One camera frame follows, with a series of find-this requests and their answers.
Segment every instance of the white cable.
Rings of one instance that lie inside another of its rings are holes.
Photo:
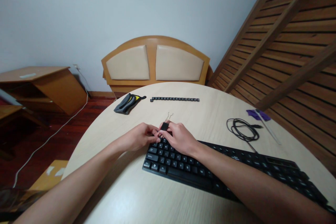
[[[58,131],[56,131],[51,137],[49,137],[48,138],[48,140],[44,143],[44,144],[42,144],[39,148],[37,148],[31,155],[30,155],[30,157],[28,158],[28,160],[27,160],[27,162],[17,171],[17,173],[15,174],[15,181],[14,181],[14,185],[13,185],[13,188],[15,188],[15,186],[16,186],[16,183],[18,182],[18,175],[19,175],[19,172],[23,169],[23,167],[25,167],[26,166],[26,164],[28,164],[28,162],[31,160],[31,158],[32,158],[32,156],[35,154],[35,152],[37,152],[39,149],[41,149],[44,145],[46,145],[46,143],[50,140],[50,138],[52,138],[54,135],[56,135],[65,125],[67,125],[68,124],[68,122],[70,122],[71,121],[71,119],[72,118],[74,118],[80,111],[82,111],[82,109],[86,106],[86,104],[88,103],[88,98],[89,98],[89,93],[88,93],[88,91],[86,90],[86,87],[84,86],[84,88],[85,88],[85,92],[86,92],[86,103],[84,104],[84,106],[73,116],[73,117],[71,117],[65,124],[63,124],[62,125],[62,127],[60,127],[59,129],[58,129]]]

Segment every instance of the keyboard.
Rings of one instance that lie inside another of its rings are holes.
[[[336,215],[335,210],[327,205],[327,199],[309,181],[307,174],[301,171],[295,162],[208,142],[199,142],[223,155],[266,173]],[[160,143],[150,144],[142,169],[220,197],[240,202],[233,192],[204,165],[196,159],[176,151],[165,138],[162,138]]]

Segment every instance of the round table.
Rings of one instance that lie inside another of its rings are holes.
[[[184,82],[144,86],[132,92],[147,96],[129,115],[113,111],[123,97],[111,104],[87,129],[74,150],[63,178],[109,143],[141,122],[159,127],[169,114],[197,140],[252,151],[226,127],[229,118],[262,124],[247,115],[254,109],[244,101],[211,87]],[[155,100],[152,97],[199,98],[200,102]],[[252,146],[264,155],[292,160],[336,207],[336,180],[291,134],[273,120],[268,125],[280,139],[258,129]],[[147,147],[122,155],[111,168],[76,222],[78,223],[260,223],[244,205],[142,170]]]

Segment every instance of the person's left hand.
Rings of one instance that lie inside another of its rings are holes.
[[[143,122],[119,137],[115,142],[118,142],[123,152],[135,151],[149,143],[160,142],[160,138],[152,136],[157,134],[158,130],[157,127]]]

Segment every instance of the black pouch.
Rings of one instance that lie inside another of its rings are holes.
[[[135,94],[127,94],[126,97],[119,103],[114,112],[119,114],[129,114],[131,110],[139,103],[139,101],[146,99],[146,96],[138,96]]]

